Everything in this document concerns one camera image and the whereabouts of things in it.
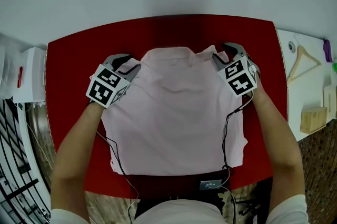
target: forearm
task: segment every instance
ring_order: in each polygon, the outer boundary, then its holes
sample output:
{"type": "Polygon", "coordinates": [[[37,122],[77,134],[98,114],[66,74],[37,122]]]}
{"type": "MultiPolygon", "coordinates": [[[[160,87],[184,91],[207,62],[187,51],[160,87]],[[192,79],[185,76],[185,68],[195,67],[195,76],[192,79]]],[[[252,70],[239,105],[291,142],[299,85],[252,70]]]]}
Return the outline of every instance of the forearm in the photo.
{"type": "Polygon", "coordinates": [[[56,155],[52,181],[84,181],[103,110],[97,103],[88,105],[68,132],[56,155]]]}
{"type": "Polygon", "coordinates": [[[254,92],[253,103],[273,169],[295,166],[302,168],[302,157],[297,141],[286,120],[262,87],[254,92]]]}

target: wooden clothes hanger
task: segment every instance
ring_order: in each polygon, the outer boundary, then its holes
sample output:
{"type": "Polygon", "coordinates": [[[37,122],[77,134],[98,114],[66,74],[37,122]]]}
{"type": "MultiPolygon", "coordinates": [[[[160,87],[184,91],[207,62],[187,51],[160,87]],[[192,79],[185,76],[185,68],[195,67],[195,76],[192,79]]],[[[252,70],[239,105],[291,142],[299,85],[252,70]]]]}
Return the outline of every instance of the wooden clothes hanger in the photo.
{"type": "Polygon", "coordinates": [[[294,81],[295,79],[301,77],[302,75],[306,74],[307,72],[310,72],[311,70],[315,69],[316,67],[322,65],[321,62],[318,59],[316,59],[313,56],[311,56],[305,50],[305,48],[303,46],[299,45],[298,48],[297,48],[297,51],[298,51],[297,52],[297,58],[296,58],[294,66],[291,68],[290,74],[288,76],[288,83],[291,82],[291,81],[294,81]],[[302,72],[301,74],[299,74],[299,75],[297,75],[297,76],[294,77],[294,74],[295,74],[295,72],[296,72],[296,70],[297,70],[297,68],[298,68],[298,66],[300,64],[300,61],[301,61],[301,58],[302,58],[303,55],[306,56],[306,57],[308,57],[312,61],[316,62],[317,65],[311,67],[310,69],[308,69],[308,70],[306,70],[306,71],[302,72]]]}

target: white sleeve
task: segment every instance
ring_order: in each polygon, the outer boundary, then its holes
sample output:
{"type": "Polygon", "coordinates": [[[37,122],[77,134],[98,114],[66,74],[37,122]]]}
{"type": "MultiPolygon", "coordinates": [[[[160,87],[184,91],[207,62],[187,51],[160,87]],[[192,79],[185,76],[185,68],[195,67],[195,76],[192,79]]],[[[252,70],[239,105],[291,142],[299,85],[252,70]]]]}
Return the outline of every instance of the white sleeve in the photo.
{"type": "Polygon", "coordinates": [[[309,224],[305,195],[296,195],[280,203],[270,212],[266,224],[309,224]]]}
{"type": "Polygon", "coordinates": [[[88,222],[75,213],[63,209],[53,209],[50,224],[88,224],[88,222]]]}

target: red table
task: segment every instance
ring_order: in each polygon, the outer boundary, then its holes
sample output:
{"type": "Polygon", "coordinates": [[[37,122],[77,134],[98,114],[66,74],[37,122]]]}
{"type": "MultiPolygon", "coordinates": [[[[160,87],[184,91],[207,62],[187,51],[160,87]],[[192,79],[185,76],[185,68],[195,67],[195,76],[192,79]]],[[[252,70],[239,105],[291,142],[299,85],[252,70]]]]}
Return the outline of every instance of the red table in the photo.
{"type": "MultiPolygon", "coordinates": [[[[287,118],[286,78],[277,33],[272,22],[235,16],[181,15],[140,18],[84,30],[48,45],[46,103],[56,150],[85,109],[89,76],[111,54],[129,53],[141,59],[156,47],[186,46],[197,53],[210,45],[223,50],[224,42],[245,47],[258,64],[263,85],[284,118],[287,118]]],[[[253,105],[244,110],[243,165],[233,169],[231,188],[239,188],[272,175],[260,124],[253,105]]],[[[130,176],[140,198],[189,195],[200,180],[219,179],[221,172],[207,175],[156,177],[130,176]]],[[[85,189],[98,194],[133,197],[122,175],[112,172],[108,145],[96,137],[86,176],[85,189]]]]}

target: person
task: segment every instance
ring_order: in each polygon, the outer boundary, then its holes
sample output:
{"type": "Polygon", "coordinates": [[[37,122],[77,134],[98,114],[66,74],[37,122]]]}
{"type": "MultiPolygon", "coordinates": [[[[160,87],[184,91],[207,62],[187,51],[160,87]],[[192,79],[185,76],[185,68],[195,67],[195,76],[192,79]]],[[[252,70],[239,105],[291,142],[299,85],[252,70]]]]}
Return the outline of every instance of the person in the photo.
{"type": "MultiPolygon", "coordinates": [[[[308,223],[302,157],[297,141],[259,80],[252,102],[273,169],[270,213],[266,223],[308,223]]],[[[89,104],[57,152],[52,173],[51,224],[90,222],[84,179],[103,110],[97,103],[89,104]]],[[[210,203],[178,199],[160,203],[134,221],[134,224],[142,223],[225,222],[219,209],[210,203]]]]}

